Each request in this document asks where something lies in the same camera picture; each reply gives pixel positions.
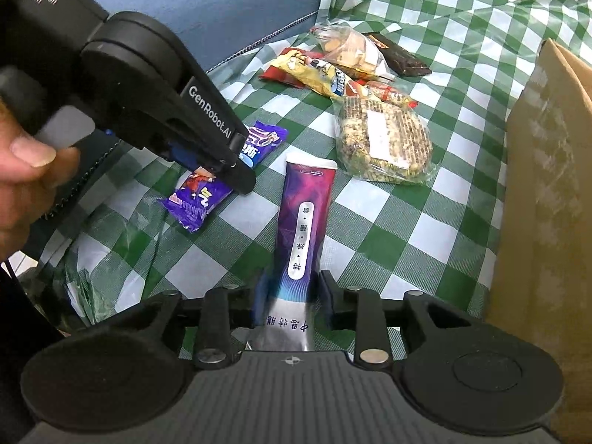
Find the person left hand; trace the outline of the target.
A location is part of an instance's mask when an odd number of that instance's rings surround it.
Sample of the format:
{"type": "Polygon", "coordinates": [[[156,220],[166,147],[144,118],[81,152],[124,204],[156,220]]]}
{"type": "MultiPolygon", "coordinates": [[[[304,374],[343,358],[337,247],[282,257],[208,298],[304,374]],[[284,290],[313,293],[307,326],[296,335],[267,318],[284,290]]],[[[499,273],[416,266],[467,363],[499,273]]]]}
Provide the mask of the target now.
{"type": "Polygon", "coordinates": [[[57,188],[74,177],[80,153],[38,141],[6,106],[1,107],[0,135],[1,259],[7,260],[26,244],[30,226],[51,209],[57,188]]]}

